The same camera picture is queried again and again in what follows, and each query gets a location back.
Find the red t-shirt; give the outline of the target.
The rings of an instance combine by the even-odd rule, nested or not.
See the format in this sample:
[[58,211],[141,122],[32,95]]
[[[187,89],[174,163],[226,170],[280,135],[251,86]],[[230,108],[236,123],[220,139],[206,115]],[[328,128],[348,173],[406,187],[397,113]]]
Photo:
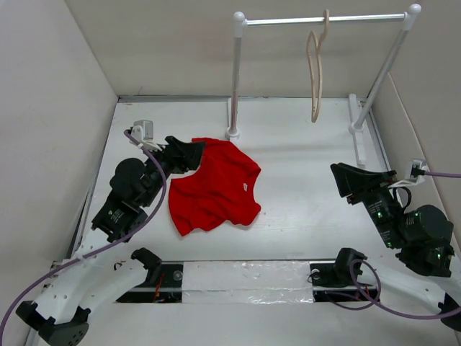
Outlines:
[[226,221],[252,224],[261,211],[254,197],[260,166],[229,141],[204,137],[192,142],[205,143],[200,167],[173,179],[169,188],[169,212],[179,235],[212,231]]

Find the beige wooden clothes hanger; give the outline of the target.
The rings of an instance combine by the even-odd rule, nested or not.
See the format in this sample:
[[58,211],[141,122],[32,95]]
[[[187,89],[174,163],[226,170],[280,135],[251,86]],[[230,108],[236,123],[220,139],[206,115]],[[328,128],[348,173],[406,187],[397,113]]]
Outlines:
[[330,11],[323,11],[323,32],[317,36],[311,30],[306,42],[306,56],[308,59],[308,70],[310,74],[311,88],[311,122],[315,123],[320,115],[321,101],[323,96],[323,67],[321,59],[321,48],[327,37],[329,29]]

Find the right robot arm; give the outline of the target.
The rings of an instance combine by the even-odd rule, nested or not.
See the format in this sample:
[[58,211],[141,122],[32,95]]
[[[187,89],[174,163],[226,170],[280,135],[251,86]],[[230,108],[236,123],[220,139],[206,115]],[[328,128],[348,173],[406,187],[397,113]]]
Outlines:
[[[427,318],[439,320],[446,327],[460,330],[460,258],[451,244],[454,225],[434,205],[409,210],[410,187],[425,177],[439,177],[423,160],[410,161],[403,180],[394,170],[370,172],[345,163],[330,166],[341,197],[348,204],[363,204],[384,245],[397,251],[396,258],[411,272],[435,283],[444,293],[436,314]],[[367,256],[352,248],[342,248],[334,261],[310,266],[307,277],[313,295],[339,307],[346,301],[359,301],[362,308],[381,306],[382,285],[408,293],[398,273],[379,278],[376,272],[365,275],[361,266]]]

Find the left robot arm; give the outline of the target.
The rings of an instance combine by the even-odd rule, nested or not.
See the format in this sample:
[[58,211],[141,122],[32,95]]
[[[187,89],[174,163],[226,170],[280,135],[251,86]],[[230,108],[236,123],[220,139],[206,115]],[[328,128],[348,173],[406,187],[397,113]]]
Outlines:
[[185,143],[173,136],[155,148],[133,140],[147,161],[121,161],[109,181],[111,192],[70,261],[52,270],[55,280],[34,301],[23,301],[17,316],[49,345],[78,345],[98,307],[116,301],[137,285],[160,279],[161,259],[141,247],[125,246],[153,218],[144,209],[164,200],[171,174],[196,170],[205,142]]

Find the silver foil tape strip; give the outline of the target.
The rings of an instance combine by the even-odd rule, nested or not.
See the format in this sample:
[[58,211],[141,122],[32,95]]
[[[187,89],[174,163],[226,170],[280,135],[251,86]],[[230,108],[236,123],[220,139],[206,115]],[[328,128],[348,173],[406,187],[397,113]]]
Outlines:
[[188,304],[299,304],[313,302],[308,261],[185,262],[182,302]]

